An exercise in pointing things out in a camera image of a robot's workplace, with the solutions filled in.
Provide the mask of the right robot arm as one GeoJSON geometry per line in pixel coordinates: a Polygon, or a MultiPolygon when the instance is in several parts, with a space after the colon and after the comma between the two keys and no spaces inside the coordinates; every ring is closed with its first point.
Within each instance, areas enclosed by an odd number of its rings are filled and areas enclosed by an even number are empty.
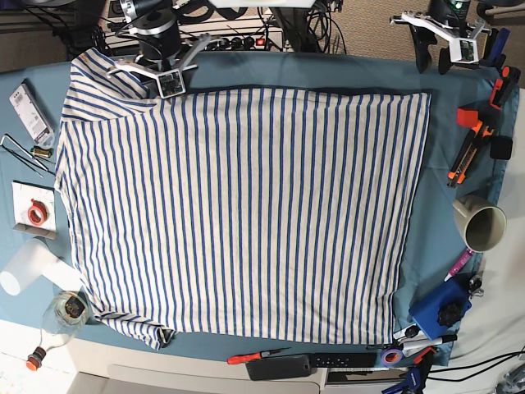
{"type": "Polygon", "coordinates": [[[181,38],[172,1],[120,1],[126,24],[117,36],[139,42],[143,58],[167,71],[181,50],[181,38]]]}

